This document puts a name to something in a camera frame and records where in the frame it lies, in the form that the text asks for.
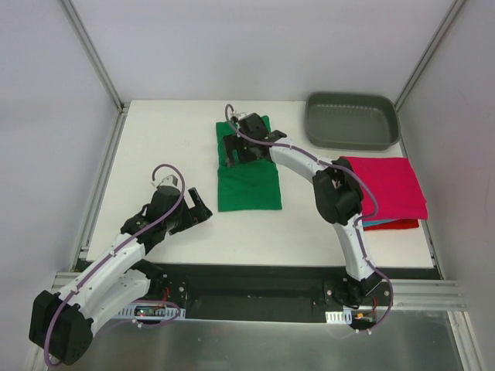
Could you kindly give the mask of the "green t-shirt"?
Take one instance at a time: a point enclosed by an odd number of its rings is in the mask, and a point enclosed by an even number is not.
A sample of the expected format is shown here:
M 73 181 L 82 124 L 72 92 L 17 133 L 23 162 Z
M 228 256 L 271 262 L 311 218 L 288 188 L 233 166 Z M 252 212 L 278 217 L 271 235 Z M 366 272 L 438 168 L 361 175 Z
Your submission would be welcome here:
M 282 196 L 276 165 L 262 159 L 229 167 L 222 139 L 234 131 L 226 122 L 217 122 L 215 129 L 219 162 L 217 209 L 220 212 L 281 210 Z

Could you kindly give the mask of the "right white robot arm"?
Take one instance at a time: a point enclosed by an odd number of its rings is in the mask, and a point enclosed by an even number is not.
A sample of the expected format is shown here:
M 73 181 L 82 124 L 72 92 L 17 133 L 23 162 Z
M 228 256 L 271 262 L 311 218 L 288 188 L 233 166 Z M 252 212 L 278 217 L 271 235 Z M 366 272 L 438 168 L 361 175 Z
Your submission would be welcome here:
M 228 104 L 225 118 L 234 130 L 223 138 L 229 166 L 263 159 L 311 183 L 317 211 L 336 231 L 345 260 L 346 279 L 333 289 L 333 300 L 353 309 L 372 300 L 385 276 L 377 271 L 364 239 L 363 201 L 371 191 L 350 162 L 343 157 L 329 160 L 311 154 L 285 133 L 269 131 L 256 113 L 241 117 Z

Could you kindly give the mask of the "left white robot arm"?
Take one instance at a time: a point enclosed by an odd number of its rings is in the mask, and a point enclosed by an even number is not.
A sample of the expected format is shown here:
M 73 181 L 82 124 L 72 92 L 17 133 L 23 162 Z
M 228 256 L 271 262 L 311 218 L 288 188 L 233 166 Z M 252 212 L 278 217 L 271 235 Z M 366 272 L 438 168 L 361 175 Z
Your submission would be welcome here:
M 29 340 L 65 365 L 88 350 L 98 331 L 133 301 L 167 297 L 166 273 L 146 255 L 168 235 L 207 221 L 211 211 L 196 189 L 193 206 L 175 185 L 160 185 L 149 203 L 127 219 L 107 250 L 56 293 L 42 291 L 32 305 Z

